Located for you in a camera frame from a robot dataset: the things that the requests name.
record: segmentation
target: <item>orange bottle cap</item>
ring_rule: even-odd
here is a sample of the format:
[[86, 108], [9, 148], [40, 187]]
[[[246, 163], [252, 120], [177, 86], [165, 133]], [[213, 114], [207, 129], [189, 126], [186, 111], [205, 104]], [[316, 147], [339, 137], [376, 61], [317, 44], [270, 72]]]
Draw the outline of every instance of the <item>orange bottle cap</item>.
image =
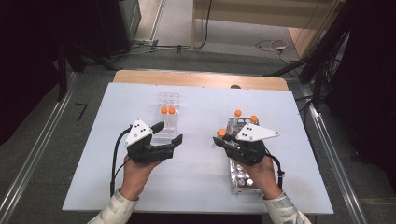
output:
[[238, 109], [238, 110], [235, 110], [234, 114], [235, 114], [237, 117], [241, 117], [242, 111], [239, 110], [239, 109]]
[[252, 122], [252, 123], [256, 123], [257, 120], [258, 120], [258, 118], [257, 118], [257, 116], [255, 116], [255, 115], [252, 115], [252, 116], [250, 117], [250, 122]]
[[162, 114], [168, 113], [168, 108], [166, 108], [165, 106], [161, 107], [161, 113]]
[[175, 114], [176, 110], [174, 107], [169, 107], [169, 114]]
[[227, 132], [225, 131], [225, 129], [219, 129], [218, 130], [218, 138], [222, 138], [225, 136]]

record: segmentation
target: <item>white bracket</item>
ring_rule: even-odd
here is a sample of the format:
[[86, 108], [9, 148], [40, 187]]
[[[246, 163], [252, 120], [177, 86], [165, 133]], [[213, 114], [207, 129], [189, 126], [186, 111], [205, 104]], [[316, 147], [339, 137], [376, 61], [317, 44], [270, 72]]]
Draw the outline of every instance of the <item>white bracket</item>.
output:
[[149, 134], [152, 134], [151, 128], [145, 122], [143, 122], [143, 120], [137, 119], [134, 121], [131, 131], [126, 137], [125, 146], [128, 147], [131, 144], [148, 136]]
[[247, 123], [235, 138], [237, 140], [255, 142], [277, 136], [279, 136], [279, 132], [277, 131], [272, 131], [256, 124]]

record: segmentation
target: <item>white shirt sleeve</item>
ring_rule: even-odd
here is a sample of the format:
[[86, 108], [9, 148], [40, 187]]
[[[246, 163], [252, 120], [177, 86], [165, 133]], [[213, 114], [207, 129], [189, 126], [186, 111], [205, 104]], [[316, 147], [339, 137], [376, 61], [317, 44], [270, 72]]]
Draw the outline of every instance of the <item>white shirt sleeve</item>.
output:
[[129, 201], [120, 195], [117, 189], [107, 207], [88, 224], [125, 224], [138, 201]]
[[297, 210], [285, 192], [273, 200], [264, 200], [264, 203], [275, 224], [311, 224], [311, 221]]

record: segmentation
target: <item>person's left hand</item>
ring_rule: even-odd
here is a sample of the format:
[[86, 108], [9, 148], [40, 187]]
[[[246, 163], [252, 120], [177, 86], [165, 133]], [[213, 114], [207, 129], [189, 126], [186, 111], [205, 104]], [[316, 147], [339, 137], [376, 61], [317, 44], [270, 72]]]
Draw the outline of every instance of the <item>person's left hand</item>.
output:
[[139, 195], [143, 192], [146, 183], [149, 180], [151, 171], [161, 163], [161, 161], [152, 162], [149, 164], [139, 164], [125, 156], [124, 161], [124, 178], [120, 194], [131, 201], [137, 201]]

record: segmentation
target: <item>table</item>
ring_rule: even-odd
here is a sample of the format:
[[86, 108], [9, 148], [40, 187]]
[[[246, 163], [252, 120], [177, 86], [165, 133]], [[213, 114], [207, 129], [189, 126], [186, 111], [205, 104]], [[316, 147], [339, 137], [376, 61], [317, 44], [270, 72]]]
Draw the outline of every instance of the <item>table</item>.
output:
[[[233, 84], [245, 89], [232, 90], [230, 86]], [[172, 160], [164, 161], [153, 171], [136, 211], [189, 214], [266, 212], [259, 195], [231, 194], [229, 159], [223, 149], [211, 147], [211, 137], [228, 119], [227, 111], [233, 113], [238, 105], [243, 107], [243, 113], [257, 112], [265, 127], [276, 128], [280, 132], [279, 137], [264, 142], [280, 159], [287, 176], [284, 190], [299, 209], [307, 214], [332, 213], [298, 109], [287, 89], [285, 80], [274, 77], [119, 71], [114, 82], [107, 87], [63, 210], [91, 211], [106, 206], [111, 156], [118, 135], [137, 116], [148, 124], [153, 123], [158, 92], [176, 91], [180, 93], [178, 129], [183, 133], [183, 144], [176, 148]], [[252, 104], [246, 100], [250, 98], [262, 103]], [[265, 110], [262, 110], [262, 104], [266, 105]], [[120, 151], [122, 149], [119, 149], [118, 164], [122, 164], [125, 154], [125, 151], [124, 154]], [[120, 186], [120, 182], [121, 177], [117, 178], [116, 186]]]
[[[234, 21], [289, 27], [300, 57], [305, 57], [323, 30], [329, 28], [342, 8], [340, 0], [216, 0], [210, 20]], [[206, 19], [209, 0], [194, 0], [191, 45], [194, 46], [195, 19]]]

